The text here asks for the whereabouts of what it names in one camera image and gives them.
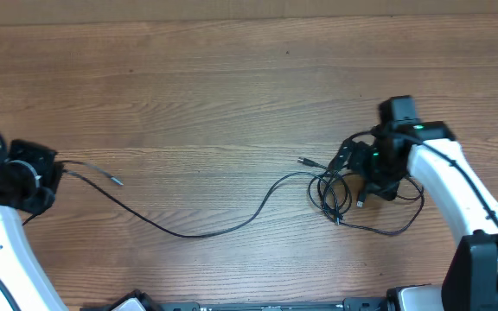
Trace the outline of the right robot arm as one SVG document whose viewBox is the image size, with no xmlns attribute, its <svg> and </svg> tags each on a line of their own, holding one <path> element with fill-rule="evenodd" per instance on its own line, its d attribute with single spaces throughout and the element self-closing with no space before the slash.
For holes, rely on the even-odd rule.
<svg viewBox="0 0 498 311">
<path fill-rule="evenodd" d="M 350 136 L 329 168 L 360 175 L 364 194 L 394 200 L 406 177 L 418 181 L 443 215 L 456 251 L 441 285 L 389 289 L 382 310 L 498 310 L 498 202 L 442 121 L 424 122 L 409 96 L 379 107 L 372 143 Z"/>
</svg>

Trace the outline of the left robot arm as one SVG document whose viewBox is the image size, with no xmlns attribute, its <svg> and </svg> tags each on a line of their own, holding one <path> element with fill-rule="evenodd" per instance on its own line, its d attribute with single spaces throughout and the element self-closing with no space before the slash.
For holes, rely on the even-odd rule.
<svg viewBox="0 0 498 311">
<path fill-rule="evenodd" d="M 55 201 L 63 167 L 55 150 L 0 133 L 0 310 L 63 310 L 65 304 L 26 237 L 22 212 L 36 217 Z"/>
</svg>

